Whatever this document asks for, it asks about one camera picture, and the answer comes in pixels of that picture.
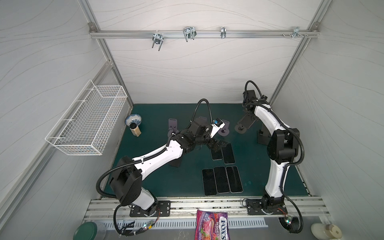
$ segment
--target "blue and white bowl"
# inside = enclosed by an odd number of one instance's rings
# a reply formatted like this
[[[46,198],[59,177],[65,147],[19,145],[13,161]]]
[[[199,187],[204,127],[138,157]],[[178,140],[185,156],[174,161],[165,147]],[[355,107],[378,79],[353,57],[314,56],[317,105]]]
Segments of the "blue and white bowl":
[[[125,125],[127,125],[127,126],[129,126],[133,122],[136,123],[137,126],[139,126],[141,124],[141,116],[137,113],[134,113],[134,114],[129,115],[125,119]]]

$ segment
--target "candy bag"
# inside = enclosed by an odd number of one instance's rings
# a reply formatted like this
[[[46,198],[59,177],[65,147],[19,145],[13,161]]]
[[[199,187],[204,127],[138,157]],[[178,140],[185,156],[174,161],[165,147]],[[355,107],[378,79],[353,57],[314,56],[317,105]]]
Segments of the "candy bag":
[[[228,214],[197,210],[195,240],[229,240]]]

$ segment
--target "dark green mat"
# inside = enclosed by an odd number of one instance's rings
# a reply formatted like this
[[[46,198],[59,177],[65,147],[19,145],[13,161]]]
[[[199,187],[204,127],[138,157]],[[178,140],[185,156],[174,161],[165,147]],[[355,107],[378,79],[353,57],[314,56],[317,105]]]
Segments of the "dark green mat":
[[[116,155],[117,161],[127,155],[130,158],[138,157],[159,148],[167,141],[168,119],[175,118],[178,130],[188,126],[196,104],[135,104],[132,113],[138,113],[142,117],[139,137],[132,135],[126,128]],[[234,130],[237,121],[244,115],[241,104],[211,104],[212,118],[221,118],[230,122],[230,133],[226,137],[216,134],[215,138],[232,143],[241,181],[244,191],[242,193],[217,194],[216,196],[260,196],[263,195],[265,184],[268,181],[270,160],[266,152],[266,146],[257,144],[257,131],[262,122],[254,125],[244,134]],[[196,113],[207,117],[208,108],[201,104]],[[150,190],[157,197],[201,197],[204,196],[201,170],[216,166],[229,166],[223,160],[213,161],[207,146],[195,148],[192,152],[183,156],[179,168],[166,164],[144,181],[143,187]],[[109,185],[105,191],[113,193]],[[291,167],[285,183],[285,192],[291,196],[307,196],[307,191],[296,169]]]

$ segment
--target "white wire basket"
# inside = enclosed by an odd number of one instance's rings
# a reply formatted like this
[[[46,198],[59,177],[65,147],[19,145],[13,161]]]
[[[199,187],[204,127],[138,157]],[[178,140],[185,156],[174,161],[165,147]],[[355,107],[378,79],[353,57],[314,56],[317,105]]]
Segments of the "white wire basket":
[[[45,138],[67,155],[101,155],[127,99],[122,86],[95,86],[90,80]]]

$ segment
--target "black smartphone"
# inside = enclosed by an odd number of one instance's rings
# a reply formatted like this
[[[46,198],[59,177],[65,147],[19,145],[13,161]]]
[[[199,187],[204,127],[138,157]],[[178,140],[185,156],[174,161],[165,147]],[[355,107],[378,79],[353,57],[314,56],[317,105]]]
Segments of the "black smartphone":
[[[229,188],[231,193],[243,192],[243,185],[241,184],[240,174],[236,166],[229,166],[225,168],[227,171]]]
[[[214,170],[212,168],[203,169],[201,173],[203,174],[204,194],[206,196],[216,195],[217,191]]]
[[[228,178],[225,167],[214,167],[216,188],[218,193],[229,192]]]
[[[223,159],[223,154],[221,153],[221,149],[217,152],[214,152],[212,149],[211,149],[211,156],[212,156],[212,160],[221,160]]]
[[[232,144],[228,143],[226,147],[223,147],[221,149],[221,151],[223,152],[223,159],[225,164],[235,163],[235,156],[233,154]]]

